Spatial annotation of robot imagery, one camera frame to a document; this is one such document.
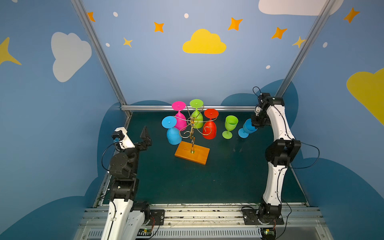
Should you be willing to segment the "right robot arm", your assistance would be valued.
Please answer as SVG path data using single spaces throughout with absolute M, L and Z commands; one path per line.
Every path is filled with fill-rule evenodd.
M 257 97 L 258 104 L 251 117 L 252 126 L 256 129 L 271 126 L 274 134 L 273 143 L 265 151 L 268 177 L 258 210 L 259 222 L 266 225 L 278 221 L 282 216 L 285 174 L 304 143 L 297 140 L 290 130 L 283 98 L 263 92 L 257 94 Z

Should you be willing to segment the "pink wine glass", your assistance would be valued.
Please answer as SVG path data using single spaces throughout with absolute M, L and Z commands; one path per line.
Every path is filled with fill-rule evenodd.
M 175 128 L 177 128 L 179 131 L 184 130 L 187 127 L 187 118 L 184 114 L 181 113 L 181 111 L 186 108 L 186 104 L 181 101 L 174 102 L 172 104 L 172 108 L 174 111 L 177 111 L 177 114 L 175 115 L 175 118 L 177 119 Z

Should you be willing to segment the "blue wine glass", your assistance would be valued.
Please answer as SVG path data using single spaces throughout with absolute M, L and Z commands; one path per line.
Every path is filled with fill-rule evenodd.
M 243 124 L 243 127 L 238 130 L 238 135 L 245 139 L 257 130 L 258 129 L 252 125 L 252 119 L 247 119 Z
M 167 116 L 162 120 L 162 126 L 167 129 L 167 139 L 171 145 L 179 145 L 182 141 L 176 125 L 177 119 L 173 116 Z

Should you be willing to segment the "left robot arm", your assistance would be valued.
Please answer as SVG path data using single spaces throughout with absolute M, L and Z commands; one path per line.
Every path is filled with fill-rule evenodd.
M 124 127 L 116 128 L 111 144 L 118 151 L 111 160 L 108 173 L 112 177 L 109 212 L 102 240 L 134 240 L 142 226 L 150 221 L 147 202 L 135 202 L 139 179 L 137 177 L 139 155 L 152 145 L 148 128 L 144 127 L 141 142 L 133 143 Z

